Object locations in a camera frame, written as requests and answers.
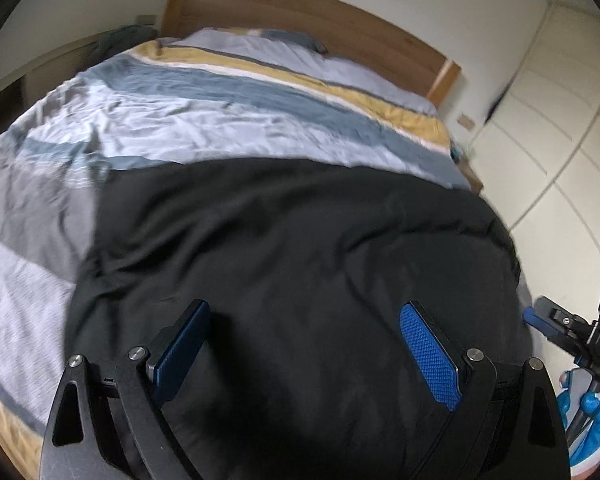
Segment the wall socket beside headboard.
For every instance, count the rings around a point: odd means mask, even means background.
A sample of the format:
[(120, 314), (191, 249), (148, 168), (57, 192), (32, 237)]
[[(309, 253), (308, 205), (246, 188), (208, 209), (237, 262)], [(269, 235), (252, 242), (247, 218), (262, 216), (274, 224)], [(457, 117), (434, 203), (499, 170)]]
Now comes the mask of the wall socket beside headboard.
[(465, 114), (458, 115), (456, 122), (468, 131), (471, 131), (473, 128), (475, 128), (475, 122)]

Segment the white open shelf unit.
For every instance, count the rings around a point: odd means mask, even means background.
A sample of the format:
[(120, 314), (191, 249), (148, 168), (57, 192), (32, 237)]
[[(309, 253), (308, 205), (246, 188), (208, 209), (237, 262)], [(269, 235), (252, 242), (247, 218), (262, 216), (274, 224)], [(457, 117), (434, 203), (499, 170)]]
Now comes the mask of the white open shelf unit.
[(16, 118), (87, 66), (96, 44), (112, 29), (71, 41), (20, 66), (0, 80), (0, 134)]

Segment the white wardrobe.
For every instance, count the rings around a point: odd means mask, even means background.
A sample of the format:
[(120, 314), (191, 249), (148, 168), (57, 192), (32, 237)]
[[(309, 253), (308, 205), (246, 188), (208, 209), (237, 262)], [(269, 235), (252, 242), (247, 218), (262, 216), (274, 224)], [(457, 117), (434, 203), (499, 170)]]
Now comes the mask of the white wardrobe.
[(590, 318), (600, 298), (600, 18), (551, 3), (471, 145), (533, 296)]

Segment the black puffer jacket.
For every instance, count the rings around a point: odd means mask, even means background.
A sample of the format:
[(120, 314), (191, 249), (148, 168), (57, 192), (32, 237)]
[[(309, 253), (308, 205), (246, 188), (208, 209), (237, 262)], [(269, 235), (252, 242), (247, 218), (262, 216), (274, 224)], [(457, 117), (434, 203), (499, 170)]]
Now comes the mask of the black puffer jacket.
[(114, 171), (64, 346), (115, 360), (202, 299), (208, 342), (164, 411), (204, 478), (405, 479), (448, 413), (402, 307), (519, 364), (519, 274), (481, 198), (408, 174), (264, 158)]

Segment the wooden headboard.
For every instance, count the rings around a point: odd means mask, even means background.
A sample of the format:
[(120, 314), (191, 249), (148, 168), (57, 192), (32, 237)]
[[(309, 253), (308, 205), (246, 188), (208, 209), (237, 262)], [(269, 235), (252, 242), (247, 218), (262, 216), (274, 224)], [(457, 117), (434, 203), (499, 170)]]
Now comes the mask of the wooden headboard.
[(168, 0), (160, 32), (186, 37), (205, 27), (306, 32), (331, 55), (350, 58), (398, 87), (443, 103), (462, 69), (416, 36), (339, 0)]

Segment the dark green clothes pile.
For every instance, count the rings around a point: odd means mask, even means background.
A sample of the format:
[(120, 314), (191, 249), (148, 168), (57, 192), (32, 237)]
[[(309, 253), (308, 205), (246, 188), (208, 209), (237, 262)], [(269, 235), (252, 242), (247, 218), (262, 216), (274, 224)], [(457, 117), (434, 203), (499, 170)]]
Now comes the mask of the dark green clothes pile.
[(150, 26), (125, 25), (100, 38), (88, 59), (97, 64), (157, 37), (158, 32)]

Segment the striped duvet cover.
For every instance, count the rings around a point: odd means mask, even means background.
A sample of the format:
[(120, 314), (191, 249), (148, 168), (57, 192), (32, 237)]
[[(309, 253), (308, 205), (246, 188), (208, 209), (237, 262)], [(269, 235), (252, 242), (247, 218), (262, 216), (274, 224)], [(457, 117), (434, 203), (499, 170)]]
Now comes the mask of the striped duvet cover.
[(439, 115), (171, 42), (84, 70), (0, 135), (0, 450), (24, 478), (38, 476), (69, 299), (111, 171), (306, 158), (466, 185)]

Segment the light grey pillow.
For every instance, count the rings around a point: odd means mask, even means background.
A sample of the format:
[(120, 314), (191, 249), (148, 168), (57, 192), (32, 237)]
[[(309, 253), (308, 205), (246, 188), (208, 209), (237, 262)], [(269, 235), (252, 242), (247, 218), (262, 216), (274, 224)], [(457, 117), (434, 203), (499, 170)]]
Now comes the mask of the light grey pillow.
[(436, 117), (434, 104), (418, 94), (403, 90), (370, 68), (348, 58), (333, 58), (308, 49), (261, 37), (263, 29), (232, 32), (228, 29), (204, 28), (188, 37), (172, 41), (172, 47), (195, 47), (215, 53), (246, 58), (276, 65), (294, 73), (310, 76), (340, 86), (362, 90), (392, 104)]

